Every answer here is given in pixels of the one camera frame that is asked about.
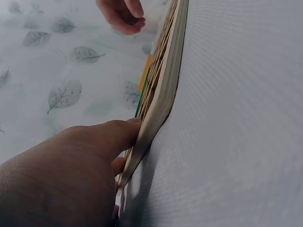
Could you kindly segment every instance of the yellow bookmark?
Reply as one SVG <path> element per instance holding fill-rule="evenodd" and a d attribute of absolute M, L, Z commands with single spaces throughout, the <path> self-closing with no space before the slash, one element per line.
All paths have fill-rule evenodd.
<path fill-rule="evenodd" d="M 148 69 L 150 68 L 151 63 L 152 63 L 152 54 L 148 55 L 148 57 L 147 57 L 147 61 L 146 61 L 146 64 L 145 64 L 144 71 L 142 73 L 141 81 L 140 81 L 140 84 L 138 86 L 139 91 L 143 90 L 144 82 L 145 82 L 145 79 L 146 79 L 146 76 L 147 76 L 147 73 L 148 73 Z"/>

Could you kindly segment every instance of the leaf print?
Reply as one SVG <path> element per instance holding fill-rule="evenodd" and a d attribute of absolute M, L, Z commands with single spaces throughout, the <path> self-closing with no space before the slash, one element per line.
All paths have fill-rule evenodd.
<path fill-rule="evenodd" d="M 140 95 L 141 92 L 138 91 L 138 85 L 128 81 L 124 91 L 126 107 L 129 109 L 136 109 L 139 103 Z"/>
<path fill-rule="evenodd" d="M 53 88 L 48 98 L 50 109 L 47 114 L 54 108 L 63 109 L 76 104 L 81 92 L 82 84 L 79 80 L 65 81 L 57 88 Z"/>
<path fill-rule="evenodd" d="M 152 44 L 144 44 L 142 50 L 144 54 L 149 55 L 152 51 Z"/>
<path fill-rule="evenodd" d="M 49 42 L 51 36 L 52 34 L 50 33 L 32 31 L 25 36 L 23 45 L 32 47 L 44 46 Z"/>
<path fill-rule="evenodd" d="M 2 88 L 10 77 L 9 69 L 0 75 L 0 88 Z"/>
<path fill-rule="evenodd" d="M 40 9 L 40 4 L 38 4 L 38 3 L 33 3 L 32 8 L 34 10 L 34 11 L 32 11 L 32 13 L 37 13 L 37 14 L 44 13 L 44 11 Z"/>
<path fill-rule="evenodd" d="M 23 27 L 26 29 L 38 29 L 39 25 L 35 21 L 28 19 Z"/>
<path fill-rule="evenodd" d="M 75 25 L 67 18 L 60 17 L 55 20 L 51 27 L 51 31 L 57 33 L 69 33 L 75 29 Z"/>
<path fill-rule="evenodd" d="M 0 125 L 0 132 L 2 132 L 5 135 L 5 132 L 1 129 L 1 125 Z"/>
<path fill-rule="evenodd" d="M 19 3 L 16 1 L 12 1 L 9 4 L 9 12 L 12 14 L 22 14 Z"/>
<path fill-rule="evenodd" d="M 98 55 L 96 51 L 86 46 L 79 46 L 72 50 L 70 59 L 76 62 L 96 63 L 100 57 L 105 54 Z"/>

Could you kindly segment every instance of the white sheet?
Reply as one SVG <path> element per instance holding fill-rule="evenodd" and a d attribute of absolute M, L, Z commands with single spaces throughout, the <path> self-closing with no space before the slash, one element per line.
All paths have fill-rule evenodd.
<path fill-rule="evenodd" d="M 175 103 L 121 227 L 303 226 L 302 9 L 189 1 Z"/>
<path fill-rule="evenodd" d="M 164 8 L 142 2 L 146 27 L 129 36 L 95 0 L 0 2 L 0 163 L 70 126 L 134 117 Z"/>

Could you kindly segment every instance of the fingernail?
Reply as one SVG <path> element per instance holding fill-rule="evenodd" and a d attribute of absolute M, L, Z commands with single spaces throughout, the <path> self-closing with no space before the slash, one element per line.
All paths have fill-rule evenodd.
<path fill-rule="evenodd" d="M 135 17 L 143 17 L 144 16 L 143 10 L 142 9 L 135 9 L 134 16 Z"/>
<path fill-rule="evenodd" d="M 144 21 L 138 21 L 137 23 L 134 24 L 135 27 L 142 28 L 145 26 Z"/>
<path fill-rule="evenodd" d="M 128 122 L 131 122 L 131 123 L 140 123 L 141 122 L 141 119 L 136 117 L 136 118 L 132 118 L 132 119 L 129 119 L 127 120 Z"/>

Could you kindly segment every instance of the person's hand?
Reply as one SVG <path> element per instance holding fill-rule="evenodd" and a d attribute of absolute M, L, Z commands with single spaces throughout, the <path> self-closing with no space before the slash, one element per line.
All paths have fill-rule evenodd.
<path fill-rule="evenodd" d="M 108 227 L 139 119 L 69 128 L 0 166 L 0 226 Z"/>
<path fill-rule="evenodd" d="M 131 35 L 145 26 L 140 0 L 97 0 L 97 5 L 114 30 Z"/>

